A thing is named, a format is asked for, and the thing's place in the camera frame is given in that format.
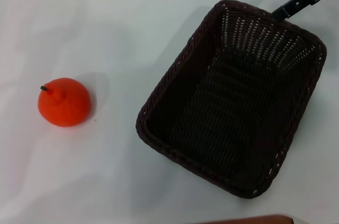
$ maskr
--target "dark brown basket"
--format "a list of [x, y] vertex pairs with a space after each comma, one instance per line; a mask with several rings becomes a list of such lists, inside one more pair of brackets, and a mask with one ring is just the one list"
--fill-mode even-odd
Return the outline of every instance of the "dark brown basket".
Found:
[[224, 190], [259, 196], [286, 157], [325, 58], [308, 31], [221, 1], [142, 107], [138, 134]]

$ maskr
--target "basket rim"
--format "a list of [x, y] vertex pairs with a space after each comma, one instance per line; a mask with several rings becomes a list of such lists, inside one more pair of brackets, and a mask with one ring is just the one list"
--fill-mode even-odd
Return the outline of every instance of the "basket rim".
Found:
[[290, 145], [286, 143], [290, 142], [293, 139], [294, 133], [297, 130], [299, 121], [305, 111], [308, 100], [310, 96], [312, 95], [316, 82], [318, 81], [320, 77], [320, 73], [322, 71], [324, 62], [326, 60], [326, 55], [327, 55], [326, 46], [319, 39], [318, 36], [310, 33], [309, 31], [304, 30], [285, 20], [278, 23], [271, 17], [271, 13], [265, 10], [262, 10], [260, 8], [251, 6], [249, 4], [239, 2], [239, 1], [222, 0], [219, 3], [217, 3], [211, 9], [211, 11], [205, 16], [200, 26], [193, 33], [192, 37], [189, 38], [187, 45], [180, 52], [178, 57], [174, 60], [173, 64], [170, 66], [168, 71], [159, 81], [159, 83], [157, 84], [153, 92], [151, 93], [150, 97], [148, 98], [146, 103], [141, 108], [138, 114], [137, 122], [136, 122], [136, 129], [137, 129], [137, 133], [139, 137], [146, 144], [151, 146], [157, 152], [165, 155], [167, 158], [169, 158], [173, 162], [180, 164], [181, 166], [188, 169], [189, 171], [203, 177], [207, 181], [221, 187], [222, 189], [228, 191], [229, 193], [233, 195], [240, 196], [241, 198], [251, 199], [251, 198], [255, 198], [261, 195], [270, 187], [273, 179], [278, 174], [280, 167], [277, 167], [275, 170], [273, 170], [272, 168], [272, 174], [269, 176], [270, 178], [267, 179], [266, 182], [260, 188], [258, 188], [255, 192], [249, 191], [245, 188], [239, 187], [236, 184], [231, 184], [229, 179], [223, 177], [222, 175], [216, 174], [214, 171], [210, 170], [209, 168], [197, 163], [194, 159], [184, 155], [179, 150], [172, 148], [166, 142], [162, 141], [161, 138], [158, 138], [157, 136], [155, 136], [147, 127], [147, 121], [150, 118], [152, 110], [157, 105], [159, 100], [162, 98], [163, 94], [166, 92], [167, 88], [169, 87], [169, 85], [171, 84], [171, 82], [173, 81], [177, 73], [180, 71], [182, 66], [192, 56], [192, 54], [194, 53], [194, 48], [199, 44], [200, 40], [202, 39], [204, 34], [207, 32], [206, 30], [210, 26], [212, 26], [212, 24], [215, 23], [215, 21], [217, 20], [217, 17], [226, 8], [239, 10], [247, 14], [256, 14], [259, 18], [262, 19], [262, 22], [271, 24], [275, 28], [278, 28], [281, 30], [293, 31], [296, 35], [302, 35], [305, 41], [310, 42], [312, 44], [317, 43], [319, 45], [319, 48], [316, 48], [315, 50], [316, 51], [321, 50], [320, 52], [322, 52], [324, 56], [323, 61], [319, 64], [319, 67], [317, 68], [316, 73], [313, 75], [310, 81], [310, 85], [306, 87], [306, 89], [309, 89], [309, 90], [305, 91], [303, 98], [301, 98], [299, 110], [296, 112], [296, 115], [293, 118], [293, 121], [289, 124], [289, 129], [288, 129], [288, 132], [286, 133], [282, 149], [280, 149], [279, 151], [279, 152], [281, 152], [281, 150], [283, 151], [283, 155], [280, 156], [280, 158], [278, 158], [280, 160], [280, 167], [281, 167], [283, 160], [286, 157], [289, 145]]

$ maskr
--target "white table surface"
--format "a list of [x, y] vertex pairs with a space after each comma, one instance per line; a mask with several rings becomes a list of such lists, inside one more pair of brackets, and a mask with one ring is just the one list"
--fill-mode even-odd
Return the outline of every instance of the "white table surface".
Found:
[[[259, 198], [237, 198], [158, 154], [135, 121], [220, 0], [0, 0], [0, 223], [192, 223], [285, 213], [339, 222], [339, 0], [291, 22], [327, 61], [282, 168]], [[273, 11], [287, 0], [239, 0]], [[40, 85], [78, 79], [96, 96], [81, 126], [38, 112]]]

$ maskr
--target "orange fruit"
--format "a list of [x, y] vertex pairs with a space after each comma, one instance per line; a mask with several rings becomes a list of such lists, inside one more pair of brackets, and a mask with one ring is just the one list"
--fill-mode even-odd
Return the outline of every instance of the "orange fruit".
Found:
[[70, 127], [82, 123], [91, 111], [88, 90], [71, 78], [55, 79], [41, 87], [40, 114], [50, 123]]

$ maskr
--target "woven pattern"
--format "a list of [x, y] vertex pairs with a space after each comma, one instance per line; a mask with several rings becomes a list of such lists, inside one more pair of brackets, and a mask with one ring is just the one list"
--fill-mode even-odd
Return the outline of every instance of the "woven pattern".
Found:
[[142, 107], [138, 134], [230, 193], [259, 196], [286, 157], [325, 59], [313, 34], [221, 1]]

